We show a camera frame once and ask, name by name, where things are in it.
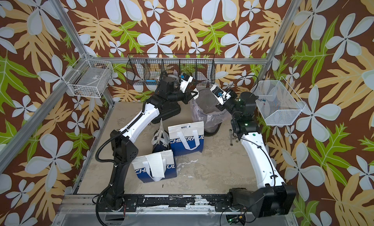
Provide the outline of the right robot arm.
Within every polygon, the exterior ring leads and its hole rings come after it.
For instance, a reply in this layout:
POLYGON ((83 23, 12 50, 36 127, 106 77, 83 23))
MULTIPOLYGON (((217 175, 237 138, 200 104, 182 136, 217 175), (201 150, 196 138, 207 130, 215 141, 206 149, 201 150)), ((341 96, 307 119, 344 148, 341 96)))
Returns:
POLYGON ((217 108, 227 110, 231 116, 234 135, 241 142, 255 172, 257 190, 232 188, 228 192, 231 207, 244 207, 255 218, 287 215, 296 197, 294 187, 286 185, 271 161, 257 122, 254 120, 256 100, 251 92, 237 95, 234 91, 217 89, 213 94, 219 101, 217 108))

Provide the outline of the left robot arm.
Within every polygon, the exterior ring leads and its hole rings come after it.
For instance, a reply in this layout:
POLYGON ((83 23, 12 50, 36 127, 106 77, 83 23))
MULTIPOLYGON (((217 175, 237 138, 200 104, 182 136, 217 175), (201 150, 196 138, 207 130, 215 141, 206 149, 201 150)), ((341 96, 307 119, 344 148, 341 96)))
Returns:
POLYGON ((135 141, 153 120, 177 115, 180 112, 178 102, 188 104, 197 95, 188 88, 192 81, 193 77, 185 73, 179 80, 170 76, 161 77, 154 94, 143 103, 137 116, 122 129, 113 130, 110 138, 98 148, 96 161, 112 163, 113 170, 108 186, 97 198, 97 208, 122 209, 126 175, 131 162, 138 155, 135 141))

